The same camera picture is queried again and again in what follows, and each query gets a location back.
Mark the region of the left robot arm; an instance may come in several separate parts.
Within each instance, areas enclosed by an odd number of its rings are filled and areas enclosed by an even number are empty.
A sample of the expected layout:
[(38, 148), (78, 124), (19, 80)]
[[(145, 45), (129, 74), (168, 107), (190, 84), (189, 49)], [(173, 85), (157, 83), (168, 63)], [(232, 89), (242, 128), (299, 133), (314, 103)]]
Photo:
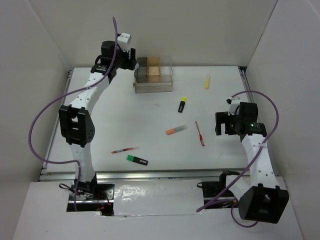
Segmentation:
[(99, 193), (91, 156), (91, 141), (95, 136), (91, 113), (103, 91), (116, 76), (117, 70), (133, 71), (136, 64), (136, 50), (130, 47), (128, 39), (104, 41), (101, 54), (90, 70), (84, 89), (70, 104), (59, 108), (61, 135), (76, 160), (74, 184), (88, 200), (94, 199)]

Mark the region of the orange grey highlighter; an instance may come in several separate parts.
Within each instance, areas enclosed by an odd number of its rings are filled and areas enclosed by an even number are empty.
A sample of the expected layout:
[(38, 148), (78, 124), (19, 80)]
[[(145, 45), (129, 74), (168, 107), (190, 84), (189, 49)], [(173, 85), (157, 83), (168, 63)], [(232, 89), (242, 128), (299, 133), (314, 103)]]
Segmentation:
[(167, 136), (169, 136), (169, 135), (184, 131), (187, 128), (188, 128), (187, 125), (184, 124), (184, 125), (180, 125), (180, 126), (171, 128), (171, 129), (167, 130), (165, 133), (166, 133)]

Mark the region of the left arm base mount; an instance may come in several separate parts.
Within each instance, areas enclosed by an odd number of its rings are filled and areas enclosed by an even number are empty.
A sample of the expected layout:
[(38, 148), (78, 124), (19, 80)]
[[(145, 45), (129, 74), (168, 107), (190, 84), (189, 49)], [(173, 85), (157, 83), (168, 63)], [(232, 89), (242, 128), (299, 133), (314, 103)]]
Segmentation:
[(59, 188), (69, 191), (67, 212), (99, 212), (107, 217), (114, 215), (115, 184), (98, 184), (95, 193), (78, 190), (76, 200), (74, 184), (68, 186), (60, 183)]

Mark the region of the red gel pen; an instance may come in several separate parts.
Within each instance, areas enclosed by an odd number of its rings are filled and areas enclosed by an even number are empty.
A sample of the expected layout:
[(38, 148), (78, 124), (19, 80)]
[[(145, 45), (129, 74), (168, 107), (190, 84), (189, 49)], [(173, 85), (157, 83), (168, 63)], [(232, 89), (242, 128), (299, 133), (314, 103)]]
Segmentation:
[(202, 134), (200, 132), (200, 128), (199, 128), (199, 125), (198, 125), (197, 121), (195, 121), (195, 126), (196, 126), (197, 131), (198, 131), (198, 135), (199, 135), (199, 140), (200, 140), (201, 146), (205, 147), (204, 139), (203, 139), (203, 136), (202, 136)]

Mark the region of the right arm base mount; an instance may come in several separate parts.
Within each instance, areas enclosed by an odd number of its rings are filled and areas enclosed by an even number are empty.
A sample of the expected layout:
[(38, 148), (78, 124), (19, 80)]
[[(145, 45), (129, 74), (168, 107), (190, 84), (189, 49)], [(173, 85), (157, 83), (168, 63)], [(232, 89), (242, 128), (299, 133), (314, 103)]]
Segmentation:
[[(218, 195), (226, 187), (226, 177), (227, 176), (238, 176), (240, 173), (236, 171), (224, 170), (218, 181), (202, 181), (199, 182), (196, 186), (202, 189), (204, 204), (208, 203), (216, 195)], [(235, 196), (230, 190), (227, 190), (222, 196), (217, 199), (216, 204), (210, 205), (205, 209), (226, 209), (231, 208), (234, 204)]]

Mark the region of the clear red pen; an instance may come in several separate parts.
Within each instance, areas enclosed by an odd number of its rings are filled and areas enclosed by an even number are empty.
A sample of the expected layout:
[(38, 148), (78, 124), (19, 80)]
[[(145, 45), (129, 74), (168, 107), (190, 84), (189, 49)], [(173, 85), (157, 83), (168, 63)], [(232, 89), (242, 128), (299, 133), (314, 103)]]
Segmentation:
[(118, 150), (114, 150), (111, 153), (112, 154), (117, 154), (117, 153), (121, 153), (121, 152), (126, 152), (126, 151), (132, 151), (132, 150), (136, 150), (139, 149), (139, 146), (133, 146), (133, 147), (127, 147), (127, 148), (123, 148), (123, 149), (118, 149)]

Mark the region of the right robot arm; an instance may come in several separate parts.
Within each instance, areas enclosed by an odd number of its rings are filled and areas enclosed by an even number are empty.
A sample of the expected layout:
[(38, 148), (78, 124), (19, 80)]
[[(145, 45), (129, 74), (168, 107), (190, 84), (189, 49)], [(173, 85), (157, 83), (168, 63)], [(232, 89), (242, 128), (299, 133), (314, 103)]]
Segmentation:
[(242, 220), (276, 224), (289, 201), (275, 176), (267, 144), (267, 131), (259, 123), (258, 106), (239, 97), (227, 99), (229, 110), (215, 114), (215, 133), (238, 135), (247, 155), (250, 182), (236, 172), (223, 171), (218, 190), (223, 196), (234, 195)]

